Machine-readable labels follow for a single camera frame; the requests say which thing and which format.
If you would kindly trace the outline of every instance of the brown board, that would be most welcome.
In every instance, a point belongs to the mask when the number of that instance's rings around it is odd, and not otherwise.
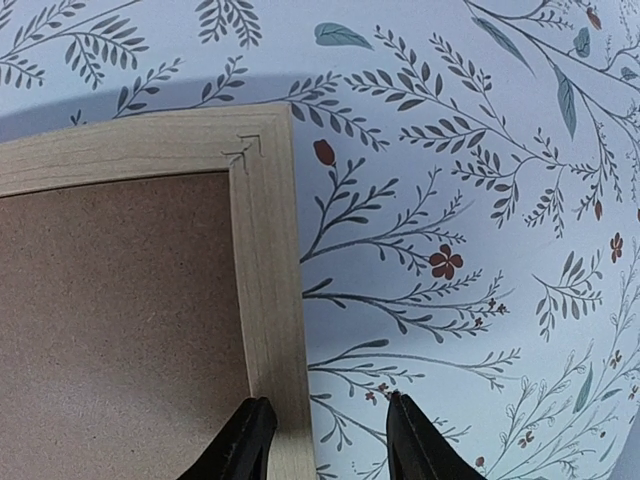
[[[220,173],[0,201],[0,477],[177,478],[249,395]]]

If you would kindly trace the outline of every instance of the teal leaf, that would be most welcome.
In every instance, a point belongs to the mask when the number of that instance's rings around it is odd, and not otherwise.
[[[622,391],[621,388],[615,388],[613,390],[609,390],[607,393],[605,393],[602,398],[600,399],[601,402],[604,402],[607,398],[611,398],[613,397],[616,393],[620,393]]]
[[[576,398],[576,405],[573,407],[573,413],[578,413],[587,404],[589,392],[591,391],[591,382],[593,382],[593,364],[589,366],[589,373],[582,384],[578,398]]]
[[[484,18],[474,17],[473,21],[475,22],[476,25],[478,25],[485,32],[491,35],[491,37],[496,41],[498,45],[500,45],[507,52],[509,52],[514,57],[516,57],[522,63],[524,63],[527,66],[527,68],[531,70],[531,67],[529,66],[527,61],[524,59],[524,57],[520,53],[520,50],[518,50],[518,47],[514,45],[514,43],[509,39],[509,37],[507,37],[504,33],[498,30],[491,22],[488,22]]]
[[[611,450],[613,449],[613,445],[616,443],[616,439],[618,437],[615,437],[612,441],[611,444],[609,445],[609,448],[607,448],[605,450],[605,452],[602,454],[602,456],[600,457],[600,462],[604,462],[604,460],[609,456],[609,454],[611,453]]]
[[[591,53],[591,37],[589,37],[589,28],[583,27],[573,39],[573,46],[576,47],[576,53],[580,58],[587,58]]]
[[[573,139],[578,122],[573,95],[573,85],[571,85],[571,80],[569,80],[557,66],[554,67],[553,70],[558,78],[558,105],[560,105],[560,112],[562,113],[564,123],[571,134],[571,138]]]
[[[314,30],[316,43],[323,47],[337,47],[342,45],[354,45],[373,50],[371,44],[359,33],[339,23],[320,23]]]
[[[623,80],[633,80],[634,78],[638,78],[638,74],[629,67],[622,67],[620,74],[622,75]]]

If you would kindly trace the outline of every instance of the wooden frame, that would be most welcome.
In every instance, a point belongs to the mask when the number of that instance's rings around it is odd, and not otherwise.
[[[117,180],[228,172],[252,396],[277,412],[271,478],[315,478],[287,105],[143,115],[0,145],[0,197]]]

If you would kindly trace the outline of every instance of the floral wallpaper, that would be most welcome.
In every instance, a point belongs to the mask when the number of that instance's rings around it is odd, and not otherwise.
[[[0,138],[286,101],[319,480],[410,393],[491,480],[609,478],[640,400],[637,0],[0,0]]]

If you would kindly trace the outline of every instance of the gray leaf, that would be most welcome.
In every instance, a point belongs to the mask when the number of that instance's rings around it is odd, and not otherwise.
[[[393,87],[393,80],[391,79],[391,76],[387,72],[385,72],[384,70],[378,69],[378,75],[380,75],[380,78],[382,78],[382,80],[384,80],[387,85],[389,85],[390,87]]]
[[[471,140],[469,140],[469,143],[467,144],[467,148],[475,147],[480,142],[480,140],[482,140],[485,133],[486,133],[486,130],[482,130],[476,133],[473,137],[471,137]]]
[[[604,462],[604,460],[607,458],[607,456],[609,456],[609,454],[611,453],[611,449],[613,449],[613,445],[616,443],[616,439],[618,437],[614,438],[613,440],[611,440],[611,444],[609,445],[609,448],[607,448],[605,450],[605,452],[602,454],[602,456],[600,457],[600,462]]]
[[[589,37],[589,28],[582,27],[573,39],[573,46],[576,47],[576,53],[580,58],[587,58],[591,53],[591,38]]]
[[[365,223],[369,223],[369,219],[366,217],[347,217],[344,219],[345,222],[353,222],[353,223],[360,223],[360,224],[365,224]]]
[[[440,93],[442,93],[442,87],[442,76],[438,74],[438,76],[436,77],[436,97],[440,95]]]
[[[109,18],[106,18],[104,20],[101,20],[100,22],[96,23],[93,27],[91,27],[90,31],[93,32],[94,30],[99,30],[101,28],[104,28],[107,25],[109,25],[110,23],[113,23],[118,18],[120,18],[119,15],[114,15],[112,17],[109,17]]]
[[[76,42],[74,40],[73,43],[69,45],[69,48],[67,48],[67,53],[64,55],[64,61],[67,65],[73,58],[73,54],[75,53],[75,51],[76,51]]]
[[[466,128],[467,130],[470,129],[469,127],[469,123],[462,117],[453,117],[453,119],[456,121],[456,123],[458,123],[458,125],[460,125],[463,128]]]
[[[536,315],[538,315],[542,311],[545,303],[546,303],[546,297],[540,300],[540,302],[538,303],[538,306],[536,307]]]
[[[127,107],[128,110],[140,110],[141,108],[146,107],[147,104],[144,102],[140,102],[140,103],[132,103],[131,105],[129,105]]]
[[[623,80],[633,80],[634,78],[638,78],[638,74],[629,67],[622,67],[620,74],[622,75]]]
[[[311,117],[311,120],[313,121],[313,123],[315,123],[319,127],[324,127],[324,123],[322,122],[322,117],[315,109],[311,107],[309,107],[309,117]]]
[[[366,38],[339,23],[320,23],[316,26],[314,34],[316,43],[324,47],[352,45],[373,50]]]
[[[202,89],[202,95],[200,95],[202,101],[205,101],[205,99],[211,94],[212,90],[213,85],[211,84],[211,82],[207,82],[207,84]]]
[[[560,112],[562,113],[562,118],[564,119],[564,123],[571,134],[571,138],[573,139],[573,135],[576,133],[576,125],[578,119],[576,117],[576,106],[575,100],[573,96],[573,86],[571,85],[571,81],[562,73],[558,67],[554,68],[556,73],[556,77],[558,78],[558,104],[560,105]]]
[[[564,262],[564,267],[562,268],[563,277],[567,274],[567,272],[571,268],[571,265],[573,264],[573,256],[574,256],[574,252],[572,251],[567,257],[567,260]]]
[[[614,388],[613,390],[609,390],[607,393],[605,393],[602,398],[600,399],[601,402],[604,402],[607,398],[611,398],[613,397],[615,394],[620,393],[622,391],[621,388]]]
[[[475,17],[473,21],[476,25],[478,25],[480,28],[486,31],[489,35],[491,35],[491,37],[496,41],[498,45],[500,45],[507,52],[509,52],[514,57],[516,57],[522,63],[524,63],[527,66],[527,68],[531,70],[531,67],[529,66],[527,61],[524,59],[524,57],[520,53],[520,50],[518,50],[518,47],[514,45],[514,43],[509,39],[509,37],[507,37],[504,33],[498,30],[492,23],[488,22],[483,18]]]
[[[127,87],[122,87],[122,90],[120,90],[120,96],[118,97],[118,110],[124,106],[124,102],[126,102],[128,96],[129,89]]]
[[[578,304],[575,300],[571,301],[571,314],[576,320],[580,319],[580,309],[578,308]]]
[[[387,345],[389,345],[389,340],[383,338],[381,340],[372,340],[370,342],[361,343],[351,348],[350,351],[357,350],[360,348],[382,348],[382,347],[386,347]]]
[[[398,111],[404,112],[405,110],[409,110],[410,108],[420,105],[422,102],[424,102],[424,99],[422,98],[414,98],[413,100],[407,100],[398,107]]]
[[[589,392],[591,392],[591,382],[593,382],[593,365],[589,366],[589,373],[582,384],[578,398],[576,398],[576,405],[573,407],[573,413],[578,413],[587,404]]]

